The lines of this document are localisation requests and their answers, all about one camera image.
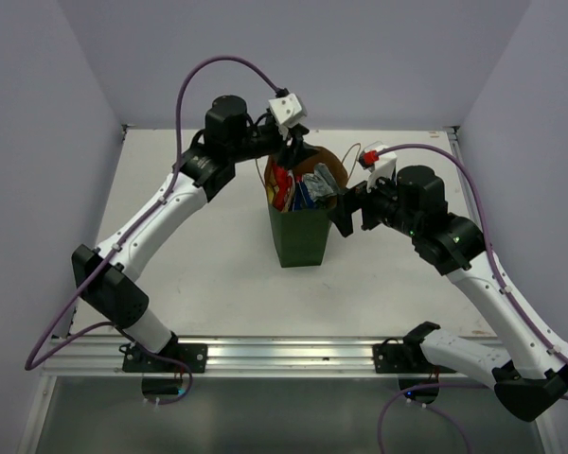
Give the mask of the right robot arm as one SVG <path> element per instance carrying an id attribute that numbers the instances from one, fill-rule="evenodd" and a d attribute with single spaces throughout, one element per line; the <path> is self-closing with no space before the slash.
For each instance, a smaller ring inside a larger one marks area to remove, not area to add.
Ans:
<path id="1" fill-rule="evenodd" d="M 363 230 L 379 225 L 408 236 L 421 259 L 478 309 L 504 346 L 461 339 L 424 322 L 402 339 L 400 353 L 414 371 L 441 366 L 494 390 L 515 417 L 532 422 L 568 392 L 568 343 L 529 307 L 514 287 L 495 279 L 484 235 L 470 219 L 450 212 L 445 184 L 427 166 L 407 166 L 374 184 L 340 191 L 330 219 L 343 236 L 360 212 Z"/>

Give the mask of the blue Burts chips bag front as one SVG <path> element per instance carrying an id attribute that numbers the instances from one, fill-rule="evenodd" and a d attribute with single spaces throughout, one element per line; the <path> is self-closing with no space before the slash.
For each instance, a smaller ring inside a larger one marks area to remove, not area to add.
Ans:
<path id="1" fill-rule="evenodd" d="M 292 212 L 296 212 L 305 209 L 314 210 L 318 208 L 319 205 L 311 198 L 307 186 L 302 181 L 296 182 L 290 210 Z"/>

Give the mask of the green paper bag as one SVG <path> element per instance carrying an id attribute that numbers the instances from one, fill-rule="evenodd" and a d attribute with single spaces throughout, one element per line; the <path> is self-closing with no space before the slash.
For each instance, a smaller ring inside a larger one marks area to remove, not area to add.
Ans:
<path id="1" fill-rule="evenodd" d="M 339 192 L 345 189 L 349 174 L 344 161 L 328 148 L 317 147 L 317 149 L 316 155 L 291 169 L 296 181 L 302 181 L 304 174 L 313 172 L 316 164 L 324 163 L 339 185 Z M 266 168 L 271 162 L 276 163 L 274 157 L 268 158 L 260 178 L 265 195 Z M 318 209 L 296 212 L 289 210 L 282 213 L 274 209 L 267 201 L 266 195 L 275 253 L 281 268 L 317 267 L 323 263 L 331 226 L 328 211 L 335 206 L 336 196 L 317 202 Z"/>

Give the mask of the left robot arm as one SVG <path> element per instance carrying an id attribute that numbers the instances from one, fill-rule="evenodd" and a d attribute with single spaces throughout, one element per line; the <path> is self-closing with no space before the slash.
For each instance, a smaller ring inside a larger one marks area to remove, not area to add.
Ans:
<path id="1" fill-rule="evenodd" d="M 291 169 L 316 154 L 304 142 L 306 115 L 301 99 L 286 90 L 258 119 L 250 117 L 241 97 L 217 97 L 204 127 L 146 204 L 96 247 L 81 245 L 73 252 L 79 297 L 145 348 L 144 359 L 156 371 L 171 369 L 178 349 L 136 280 L 171 235 L 233 180 L 238 163 L 271 156 Z"/>

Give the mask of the silver snack packet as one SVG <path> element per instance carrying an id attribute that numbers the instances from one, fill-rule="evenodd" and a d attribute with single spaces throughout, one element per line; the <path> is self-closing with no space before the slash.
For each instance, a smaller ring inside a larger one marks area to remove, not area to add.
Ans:
<path id="1" fill-rule="evenodd" d="M 339 185 L 324 163 L 316 164 L 313 172 L 303 175 L 302 181 L 313 202 L 326 201 L 339 193 Z"/>

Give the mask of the large red white chips bag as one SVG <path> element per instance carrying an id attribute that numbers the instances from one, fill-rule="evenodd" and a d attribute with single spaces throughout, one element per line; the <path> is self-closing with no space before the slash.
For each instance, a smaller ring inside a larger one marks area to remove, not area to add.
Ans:
<path id="1" fill-rule="evenodd" d="M 267 165 L 265 189 L 267 201 L 279 212 L 291 209 L 296 179 L 292 170 L 278 166 L 275 162 Z"/>

